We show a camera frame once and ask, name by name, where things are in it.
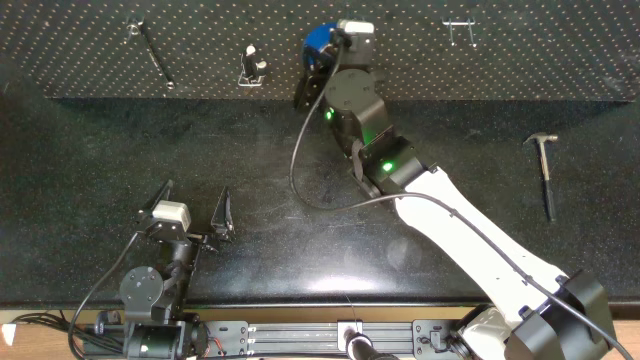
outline black countertop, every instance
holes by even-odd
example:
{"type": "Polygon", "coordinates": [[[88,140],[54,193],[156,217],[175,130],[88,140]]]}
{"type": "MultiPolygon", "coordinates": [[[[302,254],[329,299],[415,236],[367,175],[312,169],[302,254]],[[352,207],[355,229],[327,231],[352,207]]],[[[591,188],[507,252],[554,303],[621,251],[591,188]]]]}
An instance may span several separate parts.
{"type": "MultiPolygon", "coordinates": [[[[8,79],[0,99],[1,308],[76,306],[168,178],[194,226],[208,223],[224,185],[233,197],[235,241],[201,256],[191,306],[485,300],[437,246],[382,206],[326,214],[292,196],[289,158],[303,116],[290,102],[47,100],[8,79]]],[[[388,110],[418,151],[516,241],[567,274],[593,272],[612,301],[638,303],[640,107],[399,102],[388,110]],[[537,131],[559,135],[548,146],[554,225],[535,146],[522,145],[537,131]]],[[[298,164],[300,191],[314,203],[363,199],[320,116],[298,164]]],[[[158,247],[136,244],[90,307],[118,307],[122,276],[155,265],[158,247]]]]}

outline wooden floor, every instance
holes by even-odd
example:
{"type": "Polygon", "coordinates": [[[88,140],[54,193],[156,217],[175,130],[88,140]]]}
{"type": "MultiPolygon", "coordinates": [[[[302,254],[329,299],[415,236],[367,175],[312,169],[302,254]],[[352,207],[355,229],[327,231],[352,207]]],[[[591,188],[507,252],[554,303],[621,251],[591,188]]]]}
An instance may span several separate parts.
{"type": "MultiPolygon", "coordinates": [[[[288,318],[289,321],[295,320],[295,317],[288,318]]],[[[640,321],[616,321],[616,335],[620,342],[627,348],[634,358],[640,360],[640,321]]],[[[67,345],[66,334],[54,331],[39,325],[18,325],[16,329],[13,346],[7,346],[0,338],[0,359],[2,360],[24,360],[24,359],[59,359],[73,360],[69,347],[67,345]]],[[[606,360],[622,359],[622,357],[614,351],[611,351],[604,358],[606,360]]]]}

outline pegboard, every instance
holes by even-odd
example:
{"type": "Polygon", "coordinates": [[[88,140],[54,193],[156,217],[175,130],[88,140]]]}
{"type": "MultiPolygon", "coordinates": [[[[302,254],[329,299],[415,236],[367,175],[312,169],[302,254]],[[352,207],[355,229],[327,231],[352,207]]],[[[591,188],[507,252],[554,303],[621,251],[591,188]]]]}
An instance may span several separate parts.
{"type": "Polygon", "coordinates": [[[341,18],[376,28],[385,99],[632,100],[640,89],[640,2],[581,1],[27,1],[0,5],[2,55],[49,97],[292,99],[304,37],[341,18]],[[164,80],[137,37],[176,82],[164,80]],[[442,19],[473,18],[454,27],[442,19]],[[249,44],[269,63],[263,87],[237,85],[249,44]]]}

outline hammer handle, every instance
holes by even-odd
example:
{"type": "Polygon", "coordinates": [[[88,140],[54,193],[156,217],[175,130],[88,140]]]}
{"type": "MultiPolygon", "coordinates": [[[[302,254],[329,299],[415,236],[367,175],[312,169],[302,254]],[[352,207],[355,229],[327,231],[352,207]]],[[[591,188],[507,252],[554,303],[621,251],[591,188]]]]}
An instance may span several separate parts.
{"type": "Polygon", "coordinates": [[[549,221],[556,221],[556,207],[553,204],[553,190],[551,190],[551,180],[544,181],[544,195],[547,203],[547,217],[549,221]]]}

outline hammer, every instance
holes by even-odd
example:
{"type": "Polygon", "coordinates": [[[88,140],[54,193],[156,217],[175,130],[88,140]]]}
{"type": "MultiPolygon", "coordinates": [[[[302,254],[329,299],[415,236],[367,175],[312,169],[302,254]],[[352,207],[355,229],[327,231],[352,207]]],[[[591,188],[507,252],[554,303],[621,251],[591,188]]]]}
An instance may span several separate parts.
{"type": "Polygon", "coordinates": [[[529,140],[535,140],[538,142],[538,149],[540,150],[540,163],[542,165],[542,176],[544,177],[544,195],[547,205],[547,217],[549,218],[549,221],[555,222],[556,209],[553,205],[553,191],[551,190],[551,180],[549,179],[549,168],[547,166],[547,153],[544,150],[544,143],[547,141],[558,141],[558,135],[535,133],[529,136],[529,138],[525,140],[524,143],[527,143],[529,140]]]}

